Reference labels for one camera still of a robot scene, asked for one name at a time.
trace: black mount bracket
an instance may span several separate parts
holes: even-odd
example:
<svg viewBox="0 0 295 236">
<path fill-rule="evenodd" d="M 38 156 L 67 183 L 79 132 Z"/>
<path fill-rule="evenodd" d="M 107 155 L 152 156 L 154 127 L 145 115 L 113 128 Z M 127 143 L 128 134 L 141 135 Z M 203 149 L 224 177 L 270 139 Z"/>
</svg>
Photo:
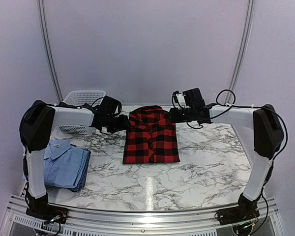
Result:
<svg viewBox="0 0 295 236">
<path fill-rule="evenodd" d="M 241 194 L 238 200 L 238 206 L 218 210 L 215 218 L 220 222 L 220 225 L 234 224 L 245 220 L 255 219 L 260 216 L 257 207 L 259 199 L 260 197 L 256 200 L 250 201 Z"/>
<path fill-rule="evenodd" d="M 65 224 L 68 217 L 68 209 L 61 206 L 54 206 L 48 204 L 48 194 L 41 198 L 34 198 L 30 195 L 28 188 L 25 189 L 25 201 L 27 201 L 28 209 L 26 215 L 50 221 L 57 215 L 61 218 L 58 220 L 61 224 Z"/>
</svg>

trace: folded blue shirt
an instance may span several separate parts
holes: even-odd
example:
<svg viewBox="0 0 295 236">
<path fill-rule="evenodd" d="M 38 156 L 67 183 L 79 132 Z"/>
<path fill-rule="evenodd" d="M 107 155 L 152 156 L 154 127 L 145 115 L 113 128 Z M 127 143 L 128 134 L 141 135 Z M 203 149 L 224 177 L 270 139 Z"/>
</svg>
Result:
<svg viewBox="0 0 295 236">
<path fill-rule="evenodd" d="M 88 162 L 89 153 L 72 146 L 68 140 L 50 140 L 44 155 L 45 184 L 76 188 Z"/>
</svg>

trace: white marble surface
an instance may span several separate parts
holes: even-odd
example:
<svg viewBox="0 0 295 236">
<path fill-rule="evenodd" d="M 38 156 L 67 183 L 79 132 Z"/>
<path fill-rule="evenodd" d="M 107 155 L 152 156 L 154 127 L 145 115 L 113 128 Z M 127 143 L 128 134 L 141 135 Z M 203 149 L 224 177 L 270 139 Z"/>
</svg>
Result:
<svg viewBox="0 0 295 236">
<path fill-rule="evenodd" d="M 123 113 L 137 107 L 124 106 Z M 158 211 L 224 205 L 237 202 L 251 171 L 229 125 L 204 124 L 194 130 L 177 124 L 180 162 L 173 164 L 123 165 L 125 131 L 73 136 L 56 129 L 52 139 L 68 139 L 91 151 L 86 186 L 80 193 L 48 188 L 51 203 L 67 206 Z"/>
</svg>

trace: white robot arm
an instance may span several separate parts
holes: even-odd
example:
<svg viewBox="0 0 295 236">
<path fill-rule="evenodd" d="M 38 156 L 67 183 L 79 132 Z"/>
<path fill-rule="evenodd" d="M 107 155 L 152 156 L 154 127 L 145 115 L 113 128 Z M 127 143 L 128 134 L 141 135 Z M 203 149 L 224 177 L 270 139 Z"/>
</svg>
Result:
<svg viewBox="0 0 295 236">
<path fill-rule="evenodd" d="M 53 128 L 58 125 L 81 125 L 95 127 L 101 132 L 106 127 L 107 132 L 115 133 L 128 126 L 128 117 L 120 115 L 120 112 L 121 103 L 108 96 L 95 107 L 88 104 L 79 107 L 65 103 L 51 105 L 37 100 L 25 112 L 20 124 L 20 137 L 24 146 L 24 174 L 28 180 L 28 215 L 49 222 L 58 217 L 59 212 L 67 215 L 66 208 L 48 204 L 44 184 L 44 153 Z M 62 216 L 60 220 L 65 223 L 66 217 Z"/>
<path fill-rule="evenodd" d="M 261 108 L 236 108 L 217 105 L 205 105 L 198 88 L 188 90 L 182 94 L 175 92 L 172 96 L 173 108 L 169 112 L 172 122 L 224 123 L 240 125 L 254 130 L 255 158 L 248 184 L 238 200 L 238 207 L 224 209 L 218 212 L 220 224 L 230 224 L 247 219 L 252 214 L 258 215 L 257 201 L 265 183 L 273 169 L 273 156 L 279 150 L 284 133 L 280 122 L 273 115 L 271 105 Z M 20 125 L 20 135 L 25 147 L 25 174 L 28 177 L 29 188 L 27 200 L 29 209 L 27 214 L 50 218 L 61 208 L 48 205 L 48 195 L 44 185 L 43 156 L 48 145 L 53 127 L 57 125 L 82 125 L 96 127 L 101 131 L 114 133 L 127 129 L 127 116 L 115 114 L 121 106 L 117 100 L 105 97 L 100 107 L 90 105 L 82 107 L 60 104 L 53 106 L 36 101 L 26 112 Z"/>
<path fill-rule="evenodd" d="M 222 209 L 217 212 L 221 225 L 236 223 L 242 219 L 259 216 L 256 204 L 264 185 L 271 177 L 275 154 L 280 150 L 284 132 L 272 105 L 262 107 L 223 106 L 218 102 L 206 105 L 200 90 L 194 88 L 183 93 L 173 93 L 170 110 L 172 122 L 223 123 L 244 126 L 254 131 L 254 163 L 251 175 L 238 207 Z"/>
</svg>

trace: white backdrop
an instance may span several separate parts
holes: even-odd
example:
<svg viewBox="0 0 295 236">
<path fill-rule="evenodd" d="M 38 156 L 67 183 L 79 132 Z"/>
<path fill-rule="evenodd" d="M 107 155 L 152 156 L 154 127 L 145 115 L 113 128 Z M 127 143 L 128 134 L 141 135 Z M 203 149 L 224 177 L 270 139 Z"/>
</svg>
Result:
<svg viewBox="0 0 295 236">
<path fill-rule="evenodd" d="M 19 125 L 37 99 L 57 102 L 36 1 L 0 0 L 0 225 L 24 182 Z"/>
<path fill-rule="evenodd" d="M 124 104 L 169 104 L 228 88 L 246 0 L 46 0 L 62 94 L 103 89 Z"/>
<path fill-rule="evenodd" d="M 288 236 L 295 236 L 295 0 L 256 1 L 250 42 L 235 92 L 239 104 L 272 104 L 289 131 L 265 192 L 274 197 Z M 253 132 L 236 127 L 248 154 Z"/>
</svg>

